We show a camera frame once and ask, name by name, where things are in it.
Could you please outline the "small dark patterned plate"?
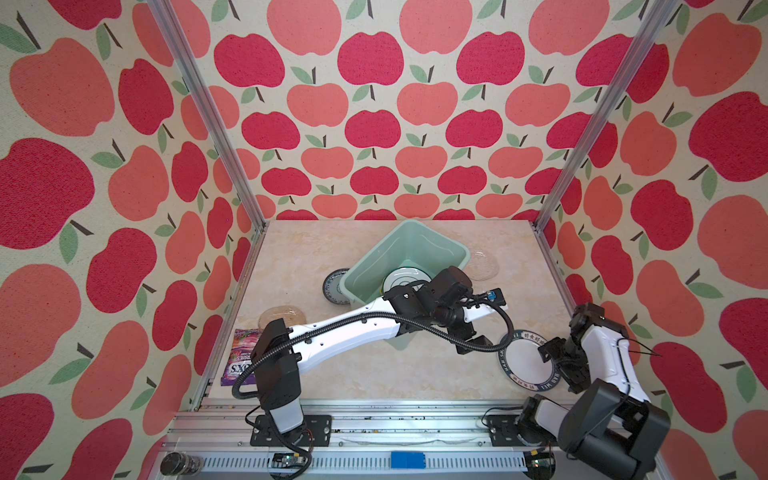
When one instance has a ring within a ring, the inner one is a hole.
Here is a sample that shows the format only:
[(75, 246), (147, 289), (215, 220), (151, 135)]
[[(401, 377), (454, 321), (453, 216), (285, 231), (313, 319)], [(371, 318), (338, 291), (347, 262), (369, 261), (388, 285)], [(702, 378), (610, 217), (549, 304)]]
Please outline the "small dark patterned plate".
[(341, 268), (332, 271), (323, 281), (322, 291), (326, 300), (334, 305), (350, 305), (351, 301), (341, 290), (341, 282), (348, 268)]

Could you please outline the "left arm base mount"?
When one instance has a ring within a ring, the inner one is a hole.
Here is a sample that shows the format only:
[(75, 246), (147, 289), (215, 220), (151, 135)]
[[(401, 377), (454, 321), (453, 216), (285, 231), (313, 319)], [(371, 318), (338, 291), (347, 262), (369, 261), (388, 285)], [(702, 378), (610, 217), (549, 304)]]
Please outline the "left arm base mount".
[(273, 428), (268, 415), (256, 417), (253, 426), (250, 445), (252, 447), (283, 447), (281, 440), (307, 449), (312, 447), (328, 447), (332, 431), (331, 415), (307, 415), (303, 423), (285, 433)]

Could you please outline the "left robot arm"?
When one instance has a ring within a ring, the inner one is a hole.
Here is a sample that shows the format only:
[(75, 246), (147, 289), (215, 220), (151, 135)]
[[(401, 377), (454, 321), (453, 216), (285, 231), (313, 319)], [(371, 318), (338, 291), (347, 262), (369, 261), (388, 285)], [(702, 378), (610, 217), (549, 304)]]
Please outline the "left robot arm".
[(450, 266), (429, 281), (396, 285), (381, 297), (331, 319), (287, 326), (267, 324), (250, 362), (231, 387), (237, 400), (257, 400), (279, 433), (304, 426), (301, 376), (321, 362), (379, 340), (426, 332), (447, 341), (460, 355), (498, 353), (515, 327), (501, 289), (476, 293), (472, 281)]

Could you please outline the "white plate green clover emblem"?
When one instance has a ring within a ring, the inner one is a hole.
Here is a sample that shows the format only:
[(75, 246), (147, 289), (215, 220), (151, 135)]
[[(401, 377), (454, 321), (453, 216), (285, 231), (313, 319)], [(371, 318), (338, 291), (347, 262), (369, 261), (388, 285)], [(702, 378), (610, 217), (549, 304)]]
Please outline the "white plate green clover emblem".
[(432, 277), (416, 267), (400, 267), (391, 271), (383, 280), (381, 293), (386, 293), (393, 287), (407, 286), (414, 282), (429, 282)]

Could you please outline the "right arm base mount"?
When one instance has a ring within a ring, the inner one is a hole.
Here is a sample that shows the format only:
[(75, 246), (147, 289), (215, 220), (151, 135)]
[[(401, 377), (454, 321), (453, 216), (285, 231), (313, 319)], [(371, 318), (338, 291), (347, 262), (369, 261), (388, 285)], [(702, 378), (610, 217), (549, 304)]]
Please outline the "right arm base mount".
[(517, 415), (489, 415), (483, 420), (493, 447), (539, 446), (542, 436)]

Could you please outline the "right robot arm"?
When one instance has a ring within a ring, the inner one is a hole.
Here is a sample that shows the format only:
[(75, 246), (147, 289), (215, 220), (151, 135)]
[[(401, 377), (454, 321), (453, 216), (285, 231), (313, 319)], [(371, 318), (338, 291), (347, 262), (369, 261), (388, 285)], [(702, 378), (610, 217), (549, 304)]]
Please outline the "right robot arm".
[(670, 417), (640, 386), (625, 326), (605, 309), (578, 306), (566, 338), (538, 348), (579, 396), (566, 408), (542, 395), (526, 400), (516, 427), (529, 445), (553, 442), (571, 458), (611, 479), (643, 479), (670, 431)]

